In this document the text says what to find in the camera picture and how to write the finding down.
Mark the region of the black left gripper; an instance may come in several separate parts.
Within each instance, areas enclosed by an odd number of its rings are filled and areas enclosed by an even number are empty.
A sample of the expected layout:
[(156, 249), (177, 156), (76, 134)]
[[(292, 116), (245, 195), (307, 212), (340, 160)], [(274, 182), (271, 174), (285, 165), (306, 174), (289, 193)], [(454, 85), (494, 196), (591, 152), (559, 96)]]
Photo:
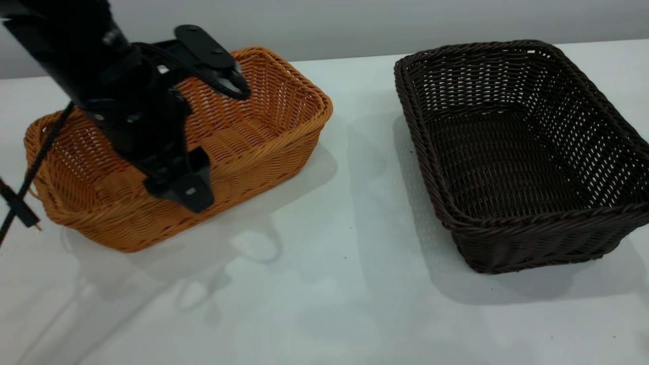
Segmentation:
[(214, 203), (209, 156), (189, 150), (192, 107), (176, 85), (196, 76), (215, 92), (246, 99), (251, 89), (234, 56), (196, 25), (175, 28), (177, 42), (71, 45), (71, 99), (113, 150), (143, 172), (153, 197), (201, 213)]

